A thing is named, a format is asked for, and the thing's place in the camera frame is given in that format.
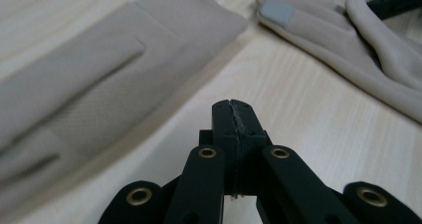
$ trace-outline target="beige fabric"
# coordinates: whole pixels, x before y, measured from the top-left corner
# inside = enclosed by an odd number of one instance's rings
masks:
[[[257,5],[264,25],[422,122],[422,45],[390,31],[364,0],[347,0],[348,16],[322,0],[257,0]]]
[[[0,216],[133,128],[245,20],[213,0],[138,0],[0,84]]]

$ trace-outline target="glove fingertip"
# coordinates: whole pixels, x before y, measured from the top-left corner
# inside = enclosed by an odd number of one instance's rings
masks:
[[[286,29],[293,15],[294,7],[281,1],[265,2],[259,9],[259,15]]]

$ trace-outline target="brass grommet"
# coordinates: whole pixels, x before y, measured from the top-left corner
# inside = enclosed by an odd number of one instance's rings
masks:
[[[213,148],[204,147],[199,150],[199,155],[204,158],[211,158],[217,155],[217,151]]]
[[[140,198],[135,198],[134,195],[137,193],[143,194]],[[131,190],[127,196],[126,201],[132,206],[139,206],[145,204],[151,199],[152,192],[146,187],[139,187]]]
[[[290,154],[282,148],[273,148],[271,154],[276,158],[288,158]]]
[[[383,195],[367,187],[358,188],[356,193],[360,199],[372,206],[384,207],[388,204],[387,199]]]

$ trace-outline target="glove finger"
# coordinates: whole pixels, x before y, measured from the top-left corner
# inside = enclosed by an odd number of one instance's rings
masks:
[[[257,0],[258,5],[262,5],[267,1],[279,1],[300,10],[309,16],[318,17],[333,26],[339,27],[346,31],[354,30],[347,18],[344,17],[342,9],[323,0]]]
[[[420,46],[403,40],[389,30],[369,10],[364,0],[347,0],[346,10],[359,33],[378,55],[382,72],[408,88],[422,91]]]
[[[361,43],[354,29],[344,30],[280,1],[264,3],[258,12],[258,19],[293,43],[300,38],[307,41],[308,49],[324,49],[327,53],[354,61],[368,72],[377,69],[367,66],[373,64],[371,51]]]

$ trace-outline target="light wood surface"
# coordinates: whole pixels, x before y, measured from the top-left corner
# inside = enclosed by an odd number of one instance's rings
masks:
[[[0,80],[131,0],[0,0]],[[327,0],[344,4],[345,0]],[[211,106],[250,104],[276,144],[294,149],[329,187],[367,181],[422,216],[422,127],[258,25],[254,0],[217,0],[248,30],[118,143],[11,213],[5,223],[97,223],[135,180],[180,174]],[[421,11],[386,21],[422,42]],[[255,198],[225,199],[224,223],[260,223]]]

